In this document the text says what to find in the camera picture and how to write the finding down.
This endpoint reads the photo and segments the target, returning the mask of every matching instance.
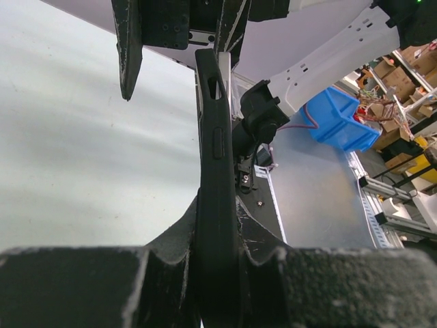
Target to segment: blue container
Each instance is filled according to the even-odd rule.
[[[309,130],[312,138],[345,152],[369,149],[380,133],[354,120],[358,105],[357,99],[333,87],[320,92],[307,104],[309,114],[319,124],[318,129]],[[311,125],[303,109],[300,113]]]

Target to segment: blue plastic bin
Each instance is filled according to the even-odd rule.
[[[312,138],[345,152],[369,149],[380,133],[354,120],[358,105],[357,99],[333,87],[320,92],[307,105],[309,114],[319,124],[318,129],[309,130]],[[303,109],[300,113],[311,125]]]

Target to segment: yellow bin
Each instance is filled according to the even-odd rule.
[[[417,137],[415,139],[415,141],[421,147],[426,147],[427,146],[426,140],[424,138],[422,138],[422,137]],[[429,162],[426,159],[425,155],[421,155],[421,156],[417,157],[415,159],[415,161],[416,161],[416,166],[414,166],[414,167],[412,167],[411,169],[408,170],[411,174],[417,173],[421,169],[425,169],[426,167],[429,166]],[[436,169],[431,169],[428,172],[422,174],[421,178],[425,179],[426,181],[430,181],[431,183],[437,183],[437,170]]]

